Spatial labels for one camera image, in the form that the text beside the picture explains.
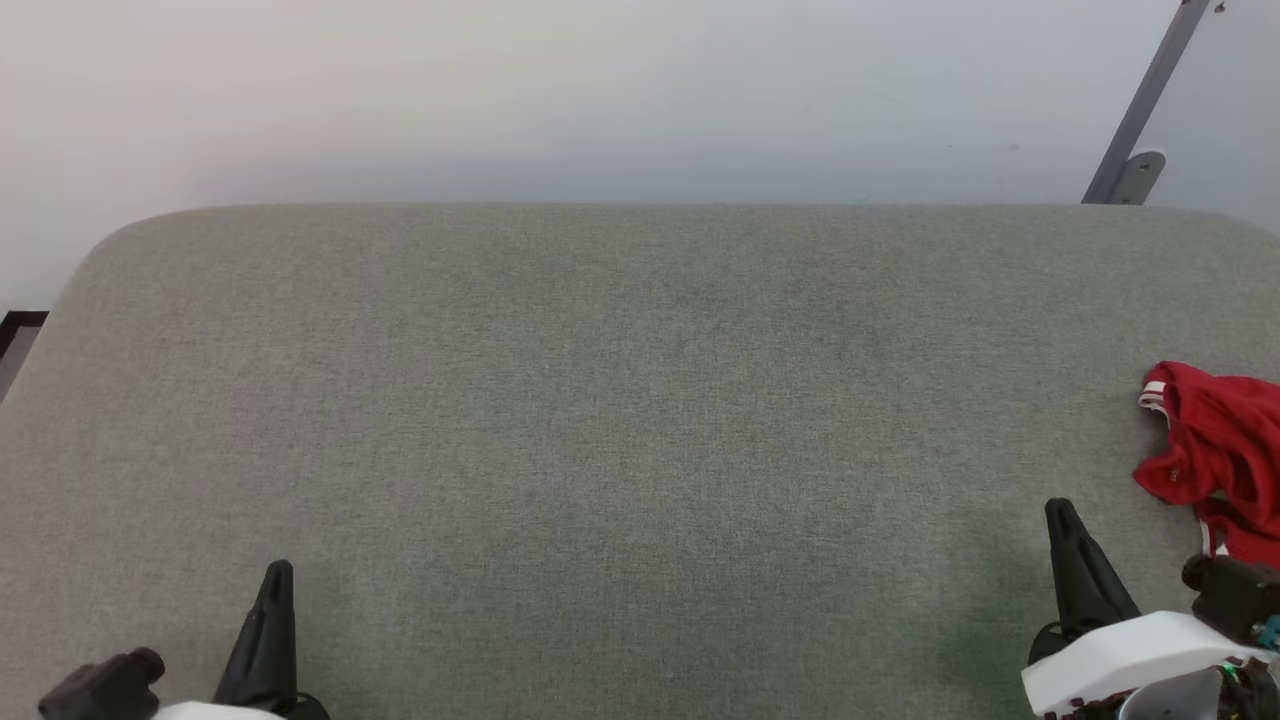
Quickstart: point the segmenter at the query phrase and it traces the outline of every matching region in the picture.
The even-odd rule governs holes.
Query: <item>white wall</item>
[[[1076,202],[1176,0],[0,0],[0,309],[223,202]]]
[[[1280,233],[1280,3],[1204,13],[1138,140],[1166,164],[1147,205],[1224,213]]]

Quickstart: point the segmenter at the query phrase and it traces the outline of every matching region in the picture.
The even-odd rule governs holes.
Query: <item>red cloth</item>
[[[1161,363],[1139,404],[1169,418],[1170,448],[1134,479],[1194,505],[1211,552],[1225,542],[1231,557],[1280,568],[1280,384]],[[1211,497],[1219,489],[1225,497]]]

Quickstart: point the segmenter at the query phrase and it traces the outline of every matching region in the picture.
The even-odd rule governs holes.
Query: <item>metal bracket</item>
[[[1089,183],[1089,190],[1085,191],[1084,200],[1080,202],[1115,202],[1111,199],[1116,196],[1115,188],[1120,173],[1124,170],[1125,158],[1133,152],[1138,143],[1138,136],[1147,127],[1151,111],[1156,109],[1156,101],[1160,100],[1160,94],[1164,92],[1165,85],[1174,74],[1178,59],[1181,58],[1183,50],[1190,42],[1192,33],[1196,32],[1196,26],[1199,24],[1208,4],[1210,0],[1181,0],[1178,5],[1174,19],[1169,23],[1169,29],[1165,31],[1165,38],[1160,41],[1156,56],[1152,58],[1147,74],[1138,85],[1138,91],[1134,92],[1133,101],[1129,102],[1129,109],[1125,110],[1120,127],[1116,128],[1116,135],[1111,138],[1111,145],[1102,156],[1102,163],[1093,174],[1093,182]]]
[[[1160,172],[1165,169],[1165,154],[1156,150],[1139,152],[1124,164],[1115,190],[1107,197],[1107,205],[1142,205],[1156,186]]]

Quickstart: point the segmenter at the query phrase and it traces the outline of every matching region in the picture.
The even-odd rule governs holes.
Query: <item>gray fabric surface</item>
[[[18,368],[22,368],[22,361],[27,359],[37,334],[40,328],[18,328],[13,342],[4,350],[4,355],[0,355],[0,400],[4,400],[9,386],[18,377]]]
[[[0,405],[0,715],[265,565],[352,717],[1023,717],[1075,500],[1144,610],[1144,370],[1280,378],[1276,240],[1137,208],[282,206],[120,231]]]

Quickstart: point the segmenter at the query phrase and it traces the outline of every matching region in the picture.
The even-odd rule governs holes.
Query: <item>floor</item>
[[[18,368],[27,359],[27,352],[31,351],[31,345],[36,342],[38,333],[40,328],[18,328],[18,334],[14,336],[9,350],[5,350],[4,355],[0,356],[0,401],[9,392],[9,386],[18,375]]]

